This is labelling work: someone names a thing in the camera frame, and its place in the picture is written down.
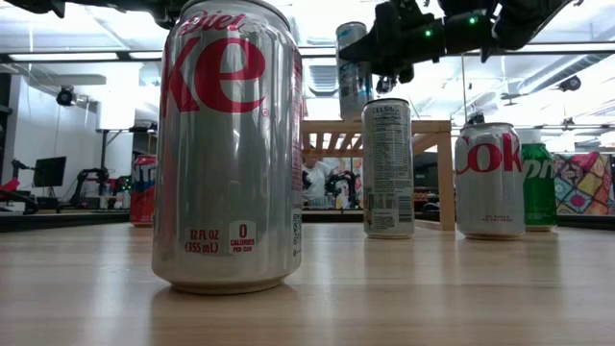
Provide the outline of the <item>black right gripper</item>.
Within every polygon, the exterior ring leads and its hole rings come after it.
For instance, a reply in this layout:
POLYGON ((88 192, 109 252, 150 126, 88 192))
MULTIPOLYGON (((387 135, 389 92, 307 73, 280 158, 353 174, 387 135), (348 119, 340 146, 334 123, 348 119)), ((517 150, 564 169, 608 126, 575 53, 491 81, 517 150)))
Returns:
POLYGON ((417 0, 388 0, 377 5, 375 14, 375 33, 340 48, 341 60, 371 62, 374 74, 405 84, 414 79, 415 63, 444 54, 441 20, 422 13, 417 0))

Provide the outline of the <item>white Celsius slim can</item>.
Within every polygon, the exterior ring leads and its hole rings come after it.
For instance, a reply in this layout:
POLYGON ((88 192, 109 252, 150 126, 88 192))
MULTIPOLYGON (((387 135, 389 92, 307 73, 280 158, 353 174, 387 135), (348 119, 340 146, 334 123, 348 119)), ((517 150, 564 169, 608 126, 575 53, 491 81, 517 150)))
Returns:
POLYGON ((335 34, 340 117, 344 121, 355 121, 361 117, 364 105, 373 99, 371 65, 343 60, 339 53, 366 36, 367 28, 361 22, 351 21, 338 26, 335 34))
POLYGON ((362 112, 364 232, 370 238, 414 234, 414 182, 409 103, 383 98, 362 112))

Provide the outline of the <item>silver Diet Coke can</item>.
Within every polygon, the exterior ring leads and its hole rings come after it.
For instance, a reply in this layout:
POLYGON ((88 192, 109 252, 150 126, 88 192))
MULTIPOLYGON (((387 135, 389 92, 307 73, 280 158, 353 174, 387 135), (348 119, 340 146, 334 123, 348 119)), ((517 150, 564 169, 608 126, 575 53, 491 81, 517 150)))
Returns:
POLYGON ((277 286, 302 261, 302 59, 265 0, 189 0, 162 56, 152 268, 173 287, 277 286))
POLYGON ((526 229, 521 144, 509 123, 466 125, 455 142, 455 216, 467 238, 510 240, 526 229))

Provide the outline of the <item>green Sprite soda can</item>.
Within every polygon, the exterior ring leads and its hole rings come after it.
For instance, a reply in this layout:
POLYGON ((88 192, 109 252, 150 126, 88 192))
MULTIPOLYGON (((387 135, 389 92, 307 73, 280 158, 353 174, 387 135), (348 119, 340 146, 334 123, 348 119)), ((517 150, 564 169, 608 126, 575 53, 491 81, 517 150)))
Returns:
POLYGON ((527 232, 549 232, 556 224, 553 158, 544 143, 522 145, 527 232))

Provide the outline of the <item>wooden slatted shelf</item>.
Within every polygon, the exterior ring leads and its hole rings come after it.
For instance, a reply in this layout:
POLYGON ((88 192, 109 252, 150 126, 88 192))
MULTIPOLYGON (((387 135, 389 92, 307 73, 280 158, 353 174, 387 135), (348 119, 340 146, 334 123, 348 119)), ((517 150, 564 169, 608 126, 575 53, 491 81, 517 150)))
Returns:
MULTIPOLYGON (((300 140, 304 158, 363 158, 360 121, 301 122, 300 140)), ((416 225, 437 231, 455 230, 455 189, 452 125, 446 120, 412 120, 412 149, 415 155, 437 149, 439 220, 417 220, 416 225)))

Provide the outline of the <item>ceiling air vent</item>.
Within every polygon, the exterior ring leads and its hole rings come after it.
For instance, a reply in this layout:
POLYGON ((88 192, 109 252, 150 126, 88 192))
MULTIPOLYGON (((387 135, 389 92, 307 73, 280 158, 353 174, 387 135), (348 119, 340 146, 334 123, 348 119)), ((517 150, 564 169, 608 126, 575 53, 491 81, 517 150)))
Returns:
POLYGON ((311 65, 308 68, 308 89, 317 97, 333 97, 338 91, 334 65, 311 65))

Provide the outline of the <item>person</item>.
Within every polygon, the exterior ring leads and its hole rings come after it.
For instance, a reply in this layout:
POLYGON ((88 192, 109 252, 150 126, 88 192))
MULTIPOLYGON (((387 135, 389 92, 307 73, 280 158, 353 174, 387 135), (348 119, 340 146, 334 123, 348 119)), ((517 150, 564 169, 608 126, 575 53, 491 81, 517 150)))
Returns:
POLYGON ((303 199, 305 202, 325 196, 325 184, 332 170, 317 158, 306 158, 303 162, 303 199))

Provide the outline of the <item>orange Fanta soda can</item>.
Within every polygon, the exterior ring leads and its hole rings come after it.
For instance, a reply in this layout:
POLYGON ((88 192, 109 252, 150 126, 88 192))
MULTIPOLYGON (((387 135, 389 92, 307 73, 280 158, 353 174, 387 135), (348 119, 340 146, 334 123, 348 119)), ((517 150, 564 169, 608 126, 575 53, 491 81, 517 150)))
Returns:
POLYGON ((135 227, 150 227, 155 213, 157 157, 140 155, 132 167, 130 222, 135 227))

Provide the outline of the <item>colourful patchwork cloth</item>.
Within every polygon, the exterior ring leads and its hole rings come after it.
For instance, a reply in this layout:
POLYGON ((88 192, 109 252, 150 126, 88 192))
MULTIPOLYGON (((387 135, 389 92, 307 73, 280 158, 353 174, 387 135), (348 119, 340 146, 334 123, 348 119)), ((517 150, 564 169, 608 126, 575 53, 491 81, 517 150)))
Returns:
POLYGON ((615 216, 615 155, 553 155, 558 215, 615 216))

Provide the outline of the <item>black-legged table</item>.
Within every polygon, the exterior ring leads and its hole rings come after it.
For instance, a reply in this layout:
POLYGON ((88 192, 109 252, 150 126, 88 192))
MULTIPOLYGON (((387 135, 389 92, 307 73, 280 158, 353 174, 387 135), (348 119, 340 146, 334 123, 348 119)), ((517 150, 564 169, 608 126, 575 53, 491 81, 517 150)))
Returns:
POLYGON ((158 125, 156 123, 151 123, 148 127, 145 126, 133 126, 127 129, 97 129, 97 133, 102 135, 102 144, 101 144, 101 156, 100 156, 100 167, 99 171, 109 170, 106 167, 106 154, 107 147, 121 134, 128 133, 138 133, 138 134, 146 134, 148 139, 151 139, 153 136, 158 135, 158 125))

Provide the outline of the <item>black computer monitor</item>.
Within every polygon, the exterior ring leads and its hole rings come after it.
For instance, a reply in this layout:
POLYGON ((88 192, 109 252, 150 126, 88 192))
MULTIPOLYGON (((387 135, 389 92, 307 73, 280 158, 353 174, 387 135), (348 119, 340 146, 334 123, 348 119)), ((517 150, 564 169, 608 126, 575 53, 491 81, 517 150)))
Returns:
POLYGON ((61 186, 63 183, 65 166, 66 157, 55 157, 37 160, 33 177, 34 186, 61 186))

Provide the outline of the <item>grey ceiling duct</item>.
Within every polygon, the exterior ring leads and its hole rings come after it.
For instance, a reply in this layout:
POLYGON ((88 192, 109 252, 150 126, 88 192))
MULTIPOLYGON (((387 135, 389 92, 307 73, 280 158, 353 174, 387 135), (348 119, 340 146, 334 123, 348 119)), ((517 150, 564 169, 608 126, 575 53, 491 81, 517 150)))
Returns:
POLYGON ((519 94, 532 94, 567 80, 577 73, 611 56, 611 53, 564 56, 517 86, 519 94))

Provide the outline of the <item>white wall cabinet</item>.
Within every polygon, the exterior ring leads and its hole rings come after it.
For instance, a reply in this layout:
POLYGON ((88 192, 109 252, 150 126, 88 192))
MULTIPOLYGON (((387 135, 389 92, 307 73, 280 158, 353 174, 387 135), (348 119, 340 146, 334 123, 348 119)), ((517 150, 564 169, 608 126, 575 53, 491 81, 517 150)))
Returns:
POLYGON ((100 130, 125 130, 135 123, 135 99, 124 91, 110 91, 98 105, 100 130))

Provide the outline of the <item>black metal table frame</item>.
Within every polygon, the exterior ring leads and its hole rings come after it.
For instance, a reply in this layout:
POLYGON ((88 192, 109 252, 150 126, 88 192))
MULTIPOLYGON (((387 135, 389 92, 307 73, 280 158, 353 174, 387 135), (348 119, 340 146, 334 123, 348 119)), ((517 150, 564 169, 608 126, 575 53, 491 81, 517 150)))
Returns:
MULTIPOLYGON (((308 223, 361 223, 361 210, 306 210, 303 221, 308 223)), ((127 223, 130 215, 126 211, 67 210, 63 213, 0 214, 0 233, 54 229, 89 225, 127 223)), ((558 227, 593 229, 615 232, 615 216, 573 215, 557 217, 558 227)))

